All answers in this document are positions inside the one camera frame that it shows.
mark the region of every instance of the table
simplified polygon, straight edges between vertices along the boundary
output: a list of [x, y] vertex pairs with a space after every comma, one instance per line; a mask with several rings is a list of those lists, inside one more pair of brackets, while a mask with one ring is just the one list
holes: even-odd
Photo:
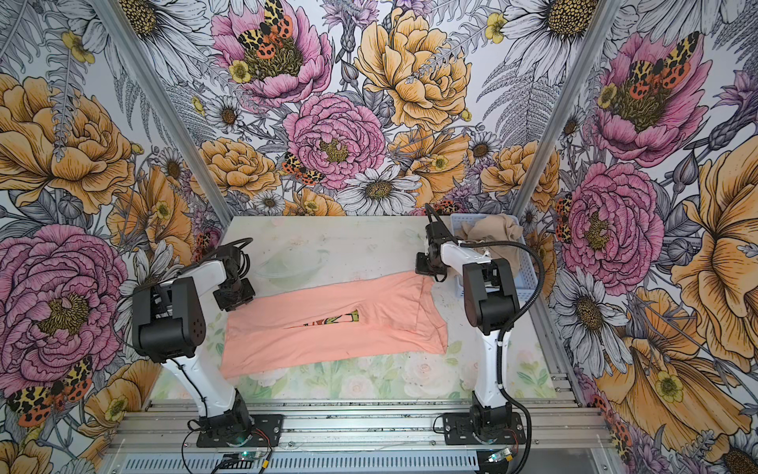
[[[449, 225], [449, 218], [443, 218]], [[253, 237], [248, 278], [257, 297], [303, 288], [377, 278], [412, 270], [426, 250], [423, 216], [235, 217], [224, 243]], [[453, 278], [432, 290], [447, 321], [447, 354], [401, 353], [359, 357], [251, 374], [232, 382], [247, 401], [261, 399], [417, 400], [468, 399], [476, 382], [477, 330], [466, 321]], [[202, 298], [208, 324], [204, 346], [221, 364], [227, 313], [210, 293]], [[529, 314], [515, 324], [507, 352], [507, 385], [517, 398], [554, 398]], [[189, 398], [178, 380], [163, 371], [152, 398]]]

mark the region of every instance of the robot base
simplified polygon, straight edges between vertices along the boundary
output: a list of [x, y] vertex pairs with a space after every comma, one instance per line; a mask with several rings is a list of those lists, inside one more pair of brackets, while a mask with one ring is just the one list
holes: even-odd
[[[256, 429], [264, 432], [268, 439], [271, 440], [271, 447], [279, 446], [279, 436], [281, 435], [283, 415], [256, 415], [252, 418], [252, 424]], [[237, 438], [234, 434], [222, 432], [223, 429], [200, 432], [197, 438], [197, 447], [229, 447], [232, 438]], [[267, 447], [268, 442], [261, 435], [251, 433], [250, 439], [237, 447]]]
[[490, 436], [477, 436], [474, 433], [474, 423], [471, 422], [471, 415], [468, 413], [445, 413], [442, 416], [443, 427], [445, 430], [445, 444], [448, 446], [459, 446], [462, 444], [515, 444], [513, 435], [520, 445], [526, 443], [526, 434], [524, 433], [521, 415], [513, 413], [510, 426], [512, 428], [502, 427], [494, 428], [495, 438]]

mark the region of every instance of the light blue basket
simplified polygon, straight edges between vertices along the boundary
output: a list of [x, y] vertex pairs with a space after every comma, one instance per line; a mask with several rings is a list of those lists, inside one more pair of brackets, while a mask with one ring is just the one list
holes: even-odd
[[[451, 214], [451, 231], [453, 232], [453, 235], [458, 237], [459, 232], [462, 228], [462, 224], [464, 222], [468, 222], [469, 224], [473, 225], [476, 221], [479, 221], [488, 215], [489, 214]], [[516, 219], [515, 216], [511, 215], [510, 217], [518, 222], [518, 219]], [[524, 245], [526, 244], [523, 237], [518, 239], [518, 241]], [[537, 274], [534, 273], [534, 266], [531, 264], [531, 257], [528, 253], [526, 253], [524, 250], [519, 250], [518, 259], [521, 263], [521, 269], [519, 270], [518, 275], [516, 275], [516, 278], [514, 278], [514, 282], [516, 285], [518, 300], [521, 304], [523, 304], [531, 297], [532, 293], [534, 293], [534, 289], [537, 287]], [[463, 298], [463, 284], [461, 282], [461, 275], [456, 275], [456, 286], [458, 288], [458, 297]]]

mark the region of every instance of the pink peony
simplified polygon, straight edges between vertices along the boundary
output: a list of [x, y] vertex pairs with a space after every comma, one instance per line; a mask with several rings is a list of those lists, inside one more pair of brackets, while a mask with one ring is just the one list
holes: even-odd
[[689, 60], [691, 70], [672, 89], [660, 87], [651, 90], [642, 99], [633, 99], [629, 68], [635, 61], [655, 64], [665, 58], [676, 43], [664, 46], [663, 39], [656, 43], [637, 33], [619, 50], [611, 61], [611, 70], [600, 78], [602, 90], [593, 114], [584, 122], [586, 141], [600, 149], [607, 149], [621, 160], [635, 160], [649, 168], [662, 162], [684, 143], [697, 129], [708, 110], [697, 106], [704, 91], [711, 61], [703, 59], [704, 36]]
[[111, 318], [127, 267], [103, 239], [70, 225], [0, 243], [0, 389], [50, 386], [85, 356], [108, 365]]
[[591, 165], [572, 196], [566, 267], [591, 273], [609, 294], [633, 290], [661, 252], [663, 222], [655, 210], [650, 177], [633, 164]]
[[332, 48], [326, 33], [318, 35], [302, 7], [297, 13], [282, 0], [284, 14], [293, 22], [292, 38], [286, 39], [280, 51], [271, 59], [260, 59], [255, 53], [246, 55], [245, 48], [237, 41], [240, 33], [259, 30], [264, 21], [263, 6], [255, 13], [247, 7], [242, 16], [229, 11], [229, 16], [215, 15], [211, 19], [213, 47], [221, 52], [216, 62], [230, 68], [230, 82], [238, 82], [252, 101], [243, 104], [279, 107], [285, 102], [298, 102], [312, 93], [321, 92], [329, 86], [332, 68]]
[[345, 179], [378, 168], [384, 160], [384, 135], [374, 112], [332, 93], [313, 96], [282, 123], [290, 153], [306, 168], [320, 171], [324, 186], [341, 190]]

